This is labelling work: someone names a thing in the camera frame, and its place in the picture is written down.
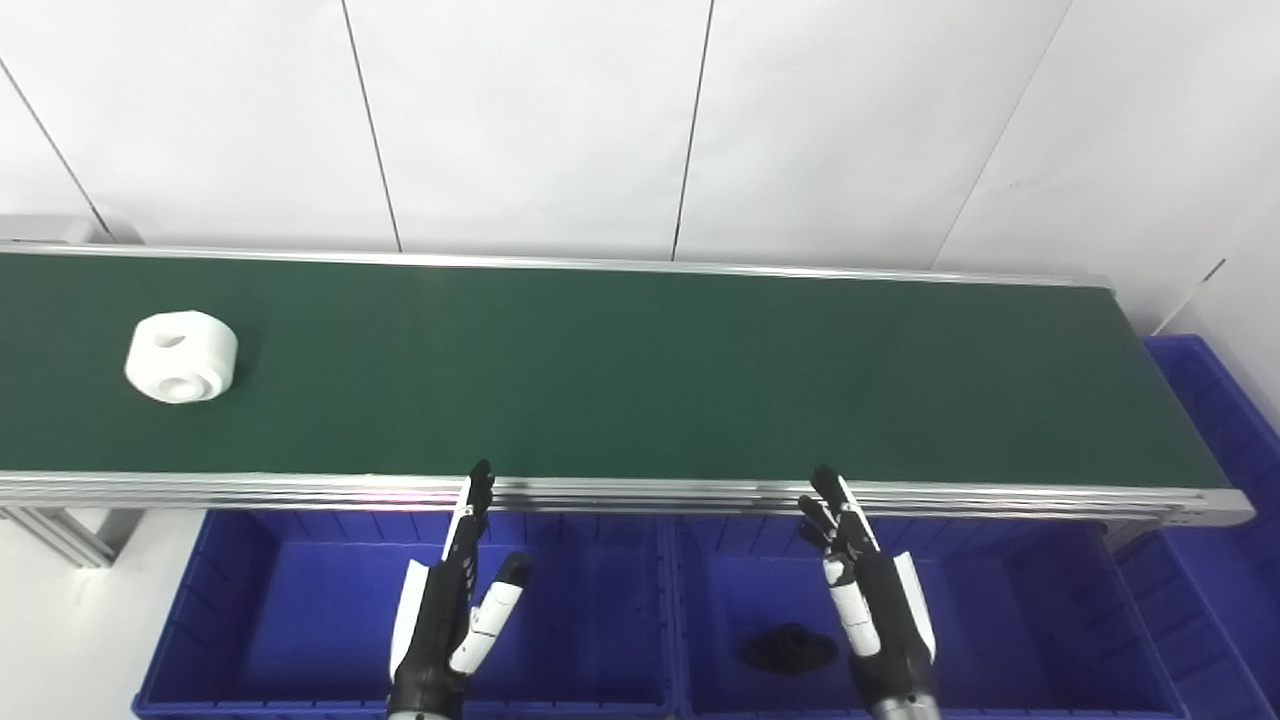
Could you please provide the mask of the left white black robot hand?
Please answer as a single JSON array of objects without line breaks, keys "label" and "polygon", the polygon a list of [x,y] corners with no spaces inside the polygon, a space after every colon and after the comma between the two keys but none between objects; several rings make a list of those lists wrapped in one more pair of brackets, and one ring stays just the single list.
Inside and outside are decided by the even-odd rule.
[{"label": "left white black robot hand", "polygon": [[471,678],[524,594],[532,561],[513,552],[472,603],[495,480],[480,460],[460,487],[440,559],[406,568],[390,642],[389,719],[458,719]]}]

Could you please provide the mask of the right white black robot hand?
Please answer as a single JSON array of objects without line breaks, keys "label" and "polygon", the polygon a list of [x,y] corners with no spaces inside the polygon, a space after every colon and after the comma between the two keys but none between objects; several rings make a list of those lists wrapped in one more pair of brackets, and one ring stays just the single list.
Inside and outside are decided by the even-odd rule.
[{"label": "right white black robot hand", "polygon": [[873,719],[940,719],[936,635],[913,556],[886,553],[850,486],[820,462],[797,500],[799,534],[820,553],[852,655],[850,673]]}]

